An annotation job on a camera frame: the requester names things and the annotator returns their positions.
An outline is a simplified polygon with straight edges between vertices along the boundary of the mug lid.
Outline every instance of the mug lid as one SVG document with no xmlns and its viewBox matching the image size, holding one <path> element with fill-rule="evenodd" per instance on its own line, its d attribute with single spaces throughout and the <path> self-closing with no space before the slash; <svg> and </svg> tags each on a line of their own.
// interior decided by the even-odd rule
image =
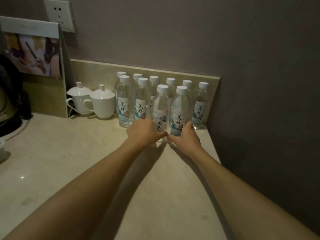
<svg viewBox="0 0 320 240">
<path fill-rule="evenodd" d="M 77 86 L 70 88 L 66 94 L 70 96 L 87 96 L 87 95 L 90 95 L 91 93 L 92 93 L 92 90 L 90 90 L 89 88 L 83 87 L 81 82 L 78 81 Z"/>
<path fill-rule="evenodd" d="M 104 84 L 100 84 L 99 85 L 98 90 L 93 91 L 90 94 L 90 97 L 93 99 L 111 99 L 115 96 L 115 94 L 113 92 L 111 92 L 110 90 L 106 90 L 104 88 Z"/>
</svg>

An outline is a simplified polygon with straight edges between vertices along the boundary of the wall socket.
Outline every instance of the wall socket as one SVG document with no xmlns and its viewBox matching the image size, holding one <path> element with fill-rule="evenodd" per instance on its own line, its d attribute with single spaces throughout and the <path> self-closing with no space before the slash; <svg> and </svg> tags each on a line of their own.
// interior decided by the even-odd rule
<svg viewBox="0 0 320 240">
<path fill-rule="evenodd" d="M 44 0 L 50 22 L 59 23 L 62 31 L 74 33 L 75 26 L 71 12 L 71 3 L 68 1 Z"/>
</svg>

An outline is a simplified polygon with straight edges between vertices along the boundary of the marble countertop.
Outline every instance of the marble countertop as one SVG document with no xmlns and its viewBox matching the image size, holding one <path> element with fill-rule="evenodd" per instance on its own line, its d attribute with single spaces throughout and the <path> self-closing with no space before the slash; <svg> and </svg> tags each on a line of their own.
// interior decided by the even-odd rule
<svg viewBox="0 0 320 240">
<path fill-rule="evenodd" d="M 197 134 L 219 158 L 208 130 Z M 0 164 L 0 238 L 126 139 L 116 118 L 34 114 L 5 143 Z M 168 143 L 133 163 L 93 239 L 230 239 L 230 228 L 198 168 Z"/>
</svg>

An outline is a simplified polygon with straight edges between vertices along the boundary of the wall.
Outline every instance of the wall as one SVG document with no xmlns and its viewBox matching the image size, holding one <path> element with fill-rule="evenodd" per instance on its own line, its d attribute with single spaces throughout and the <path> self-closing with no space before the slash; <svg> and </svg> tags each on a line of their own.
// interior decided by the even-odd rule
<svg viewBox="0 0 320 240">
<path fill-rule="evenodd" d="M 70 1 L 72 58 L 221 76 L 223 165 L 320 234 L 319 0 Z M 47 20 L 42 0 L 1 4 Z"/>
</svg>

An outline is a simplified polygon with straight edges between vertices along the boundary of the photo on sign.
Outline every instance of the photo on sign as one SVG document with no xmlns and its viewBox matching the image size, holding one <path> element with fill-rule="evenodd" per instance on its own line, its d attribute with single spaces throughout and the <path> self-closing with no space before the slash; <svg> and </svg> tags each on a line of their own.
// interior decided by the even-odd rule
<svg viewBox="0 0 320 240">
<path fill-rule="evenodd" d="M 5 33 L 8 58 L 19 72 L 61 78 L 59 39 Z"/>
</svg>

